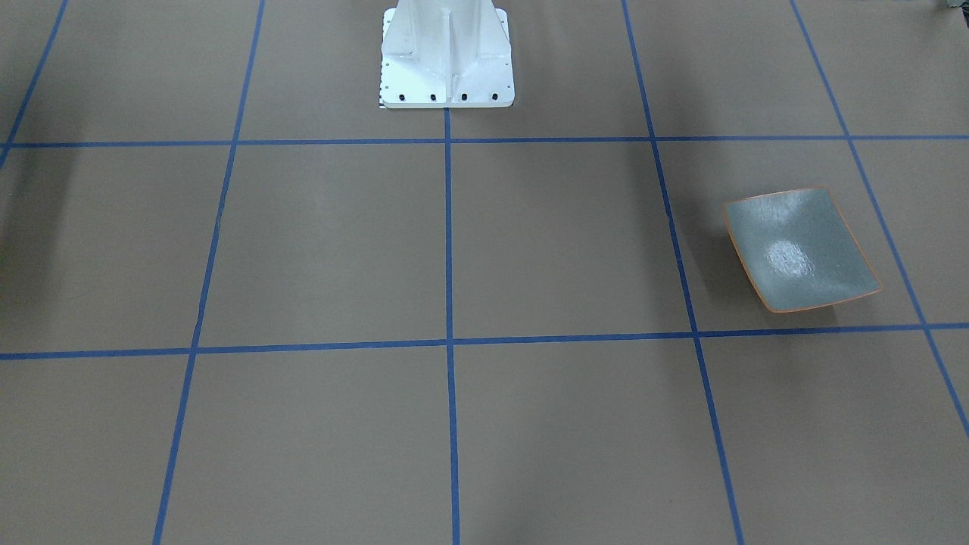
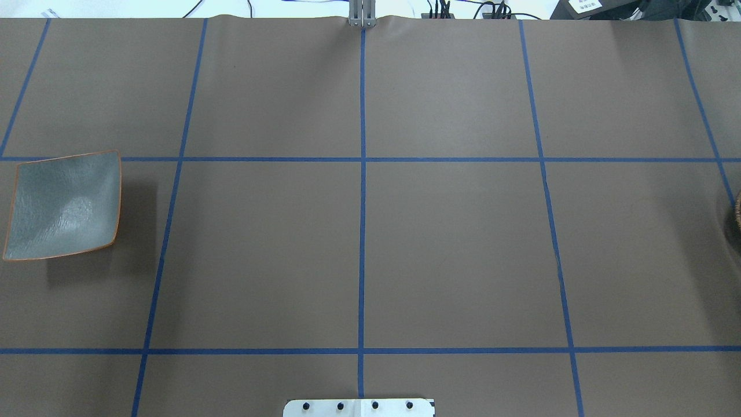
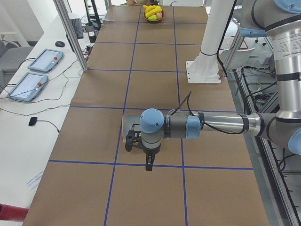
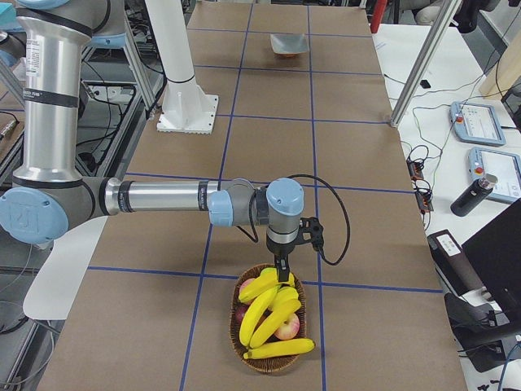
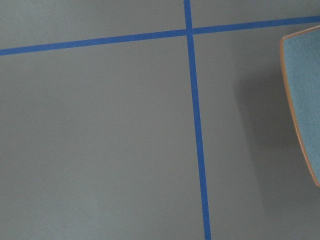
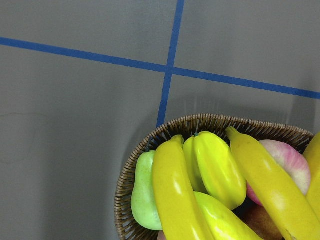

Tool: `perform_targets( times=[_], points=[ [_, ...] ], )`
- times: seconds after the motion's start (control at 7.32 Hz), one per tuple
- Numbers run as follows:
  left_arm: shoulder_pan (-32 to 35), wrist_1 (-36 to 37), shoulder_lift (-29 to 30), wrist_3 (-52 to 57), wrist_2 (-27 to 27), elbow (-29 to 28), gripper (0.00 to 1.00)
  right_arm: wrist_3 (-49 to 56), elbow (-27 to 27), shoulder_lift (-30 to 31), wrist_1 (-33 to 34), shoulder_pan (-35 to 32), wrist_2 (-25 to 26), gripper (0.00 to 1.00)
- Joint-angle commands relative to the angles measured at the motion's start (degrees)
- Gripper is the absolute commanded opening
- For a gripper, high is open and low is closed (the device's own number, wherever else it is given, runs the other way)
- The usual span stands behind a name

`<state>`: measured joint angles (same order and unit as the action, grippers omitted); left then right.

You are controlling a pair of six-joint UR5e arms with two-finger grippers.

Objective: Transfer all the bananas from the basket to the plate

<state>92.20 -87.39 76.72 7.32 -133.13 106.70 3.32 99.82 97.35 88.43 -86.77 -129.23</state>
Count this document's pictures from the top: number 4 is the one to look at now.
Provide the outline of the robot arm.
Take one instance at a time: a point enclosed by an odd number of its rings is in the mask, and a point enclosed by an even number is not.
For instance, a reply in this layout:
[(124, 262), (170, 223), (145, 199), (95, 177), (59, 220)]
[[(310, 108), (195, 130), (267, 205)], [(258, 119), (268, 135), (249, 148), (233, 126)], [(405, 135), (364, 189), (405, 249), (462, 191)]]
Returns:
[(26, 34), (24, 154), (1, 198), (5, 231), (45, 244), (99, 216), (206, 211), (216, 226), (266, 226), (277, 279), (292, 282), (288, 256), (304, 208), (297, 181), (280, 178), (261, 189), (243, 179), (134, 182), (76, 170), (81, 53), (87, 45), (125, 44), (122, 1), (19, 1), (16, 18)]

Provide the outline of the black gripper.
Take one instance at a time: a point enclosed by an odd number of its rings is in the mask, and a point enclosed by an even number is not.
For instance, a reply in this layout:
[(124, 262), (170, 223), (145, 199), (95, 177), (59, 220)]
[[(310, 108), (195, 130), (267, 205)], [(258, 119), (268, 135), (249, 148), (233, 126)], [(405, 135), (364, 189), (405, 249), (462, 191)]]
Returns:
[(274, 255), (274, 265), (277, 270), (279, 283), (288, 283), (290, 279), (290, 266), (288, 263), (289, 254), (293, 252), (295, 244), (293, 242), (280, 244), (272, 239), (266, 240), (268, 250)]

